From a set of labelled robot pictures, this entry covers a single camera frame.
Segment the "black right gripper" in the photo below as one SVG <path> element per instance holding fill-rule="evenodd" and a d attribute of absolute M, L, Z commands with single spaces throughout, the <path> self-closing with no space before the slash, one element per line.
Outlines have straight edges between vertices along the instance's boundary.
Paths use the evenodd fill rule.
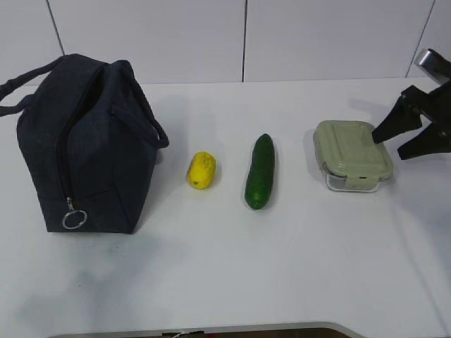
<path fill-rule="evenodd" d="M 422 126 L 420 116 L 431 124 L 398 150 L 402 160 L 429 154 L 450 153 L 450 80 L 426 93 L 410 86 L 401 93 L 393 109 L 372 132 L 375 144 Z"/>

